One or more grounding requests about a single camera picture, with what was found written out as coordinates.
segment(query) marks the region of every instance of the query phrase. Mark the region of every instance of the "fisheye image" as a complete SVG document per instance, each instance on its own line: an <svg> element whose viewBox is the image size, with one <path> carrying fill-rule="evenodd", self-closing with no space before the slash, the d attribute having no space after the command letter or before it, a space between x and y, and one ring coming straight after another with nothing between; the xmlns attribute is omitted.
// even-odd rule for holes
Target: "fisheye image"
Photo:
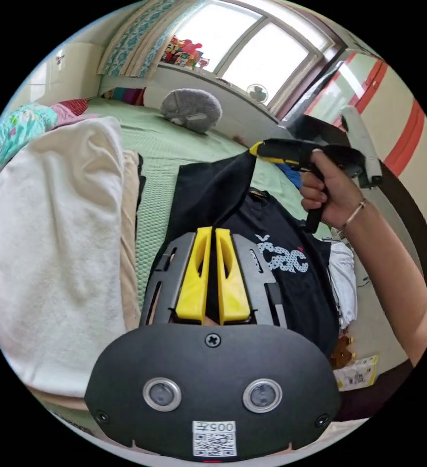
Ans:
<svg viewBox="0 0 427 467"><path fill-rule="evenodd" d="M52 422L145 466L282 466L426 348L427 115L370 42L284 0L144 0L11 96L0 349Z"/></svg>

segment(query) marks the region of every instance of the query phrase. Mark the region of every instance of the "small fan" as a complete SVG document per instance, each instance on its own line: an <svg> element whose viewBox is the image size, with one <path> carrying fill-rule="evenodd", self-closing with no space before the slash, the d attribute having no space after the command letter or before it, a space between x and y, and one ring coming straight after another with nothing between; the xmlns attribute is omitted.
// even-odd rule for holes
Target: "small fan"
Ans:
<svg viewBox="0 0 427 467"><path fill-rule="evenodd" d="M246 89L246 92L253 101L260 102L261 104L268 99L267 89L260 84L251 84Z"/></svg>

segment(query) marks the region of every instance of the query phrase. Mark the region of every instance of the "yellow bracket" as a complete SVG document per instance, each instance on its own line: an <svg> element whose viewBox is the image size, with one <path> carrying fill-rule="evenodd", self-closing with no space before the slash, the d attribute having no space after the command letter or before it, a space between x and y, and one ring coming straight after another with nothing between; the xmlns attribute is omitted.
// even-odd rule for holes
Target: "yellow bracket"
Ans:
<svg viewBox="0 0 427 467"><path fill-rule="evenodd" d="M220 324L244 321L250 309L236 252L227 229L216 229L218 307Z"/></svg>
<svg viewBox="0 0 427 467"><path fill-rule="evenodd" d="M211 242L212 227L197 230L176 306L176 315L180 320L204 324Z"/></svg>
<svg viewBox="0 0 427 467"><path fill-rule="evenodd" d="M258 143L256 143L254 146L252 146L250 149L249 149L249 152L253 155L253 156L256 156L260 159L262 159L263 161L266 161L266 162L270 162L272 164L291 164L291 165L300 165L300 163L298 161L295 161L294 159L282 159L281 157L265 157L265 156L261 156L259 154L259 147L261 144L263 144L264 142L263 141L260 141Z"/></svg>

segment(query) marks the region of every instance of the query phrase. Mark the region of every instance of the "white towel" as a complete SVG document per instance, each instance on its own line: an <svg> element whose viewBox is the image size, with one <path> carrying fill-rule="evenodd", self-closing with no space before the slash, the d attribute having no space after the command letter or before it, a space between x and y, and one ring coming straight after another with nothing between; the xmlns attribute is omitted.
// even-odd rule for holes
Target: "white towel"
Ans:
<svg viewBox="0 0 427 467"><path fill-rule="evenodd" d="M329 275L340 311L340 328L345 329L358 315L358 298L353 252L343 243L330 246Z"/></svg>
<svg viewBox="0 0 427 467"><path fill-rule="evenodd" d="M32 140L0 173L0 347L18 377L83 397L125 332L123 150L113 117Z"/></svg>

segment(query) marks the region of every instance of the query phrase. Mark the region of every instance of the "white logo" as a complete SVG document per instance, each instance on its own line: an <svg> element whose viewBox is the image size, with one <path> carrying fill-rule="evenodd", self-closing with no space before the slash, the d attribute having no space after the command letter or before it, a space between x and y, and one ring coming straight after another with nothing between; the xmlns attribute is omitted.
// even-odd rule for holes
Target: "white logo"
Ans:
<svg viewBox="0 0 427 467"><path fill-rule="evenodd" d="M268 268L271 271L277 268L280 268L281 271L289 272L306 272L308 270L309 264L305 261L299 261L299 259L306 259L302 251L288 251L282 247L275 247L272 243L267 242L267 240L270 238L270 235L266 235L263 238L259 235L256 235L256 237L261 241L261 243L257 244L257 247L259 248L262 256L264 256L264 251L278 253L278 255L272 256L270 262L267 262Z"/></svg>

